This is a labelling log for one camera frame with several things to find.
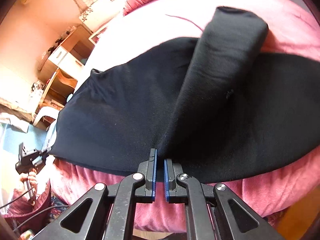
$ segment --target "hand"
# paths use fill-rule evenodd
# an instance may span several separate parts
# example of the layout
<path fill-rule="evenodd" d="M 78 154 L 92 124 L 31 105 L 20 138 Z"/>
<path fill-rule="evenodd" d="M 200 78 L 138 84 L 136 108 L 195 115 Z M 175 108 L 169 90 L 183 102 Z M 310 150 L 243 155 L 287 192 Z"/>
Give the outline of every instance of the hand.
<path fill-rule="evenodd" d="M 30 181 L 31 187 L 35 186 L 33 191 L 36 193 L 37 192 L 37 178 L 36 178 L 37 171 L 35 169 L 32 169 L 32 171 L 29 172 L 29 174 L 26 173 L 21 173 L 19 177 L 19 182 L 17 186 L 17 190 L 22 194 L 24 193 L 27 189 L 24 188 L 24 182 L 28 179 Z"/>

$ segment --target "bed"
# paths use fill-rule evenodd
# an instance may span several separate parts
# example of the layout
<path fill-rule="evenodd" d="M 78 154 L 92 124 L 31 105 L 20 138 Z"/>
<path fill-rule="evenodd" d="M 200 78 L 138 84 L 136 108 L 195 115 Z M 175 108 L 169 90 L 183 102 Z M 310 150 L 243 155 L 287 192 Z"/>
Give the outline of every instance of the bed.
<path fill-rule="evenodd" d="M 269 33 L 261 51 L 296 54 L 320 61 L 320 27 L 310 12 L 290 0 L 147 0 L 134 4 L 131 1 L 130 7 L 124 10 L 126 16 L 110 25 L 100 37 L 76 90 L 93 68 L 104 71 L 123 64 L 173 38 L 200 37 L 215 8 L 222 5 L 252 11 L 268 23 Z M 111 185 L 122 178 L 58 159 L 50 169 L 52 191 L 68 204 L 98 182 Z M 320 147 L 281 169 L 226 182 L 262 217 L 284 210 L 319 183 Z M 135 228 L 185 232 L 183 205 L 169 207 L 163 190 L 159 182 L 156 201 L 152 205 L 137 204 Z"/>

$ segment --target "folded black towel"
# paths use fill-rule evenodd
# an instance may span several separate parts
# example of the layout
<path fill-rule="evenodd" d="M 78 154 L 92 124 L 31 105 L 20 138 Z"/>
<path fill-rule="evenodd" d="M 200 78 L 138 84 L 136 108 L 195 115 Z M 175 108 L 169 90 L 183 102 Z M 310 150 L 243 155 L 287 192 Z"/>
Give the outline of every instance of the folded black towel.
<path fill-rule="evenodd" d="M 200 39 L 92 70 L 59 114 L 51 153 L 126 175 L 153 147 L 202 182 L 294 162 L 320 144 L 320 63 L 259 54 L 267 32 L 255 14 L 219 7 Z"/>

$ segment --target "black plastic linkage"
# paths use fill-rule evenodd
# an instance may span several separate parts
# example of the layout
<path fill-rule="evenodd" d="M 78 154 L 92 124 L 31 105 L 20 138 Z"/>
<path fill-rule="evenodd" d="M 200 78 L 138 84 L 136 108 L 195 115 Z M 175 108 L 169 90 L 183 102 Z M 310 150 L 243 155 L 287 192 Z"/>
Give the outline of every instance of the black plastic linkage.
<path fill-rule="evenodd" d="M 185 204 L 188 240 L 284 240 L 225 184 L 202 184 L 170 159 L 164 169 L 167 201 Z"/>
<path fill-rule="evenodd" d="M 151 149 L 149 160 L 139 165 L 137 173 L 114 185 L 97 183 L 34 239 L 129 240 L 136 204 L 154 201 L 155 184 L 156 150 Z"/>

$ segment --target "white drawer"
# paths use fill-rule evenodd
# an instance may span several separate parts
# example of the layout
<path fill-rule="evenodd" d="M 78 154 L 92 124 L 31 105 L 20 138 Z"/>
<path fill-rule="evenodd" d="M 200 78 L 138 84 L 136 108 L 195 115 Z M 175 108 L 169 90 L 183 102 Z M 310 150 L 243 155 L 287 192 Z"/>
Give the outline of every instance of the white drawer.
<path fill-rule="evenodd" d="M 61 46 L 57 47 L 57 49 L 48 57 L 48 59 L 55 65 L 58 65 L 63 57 L 68 52 Z"/>
<path fill-rule="evenodd" d="M 78 80 L 83 64 L 79 60 L 77 60 L 71 53 L 67 53 L 58 64 L 58 67 L 74 79 Z"/>

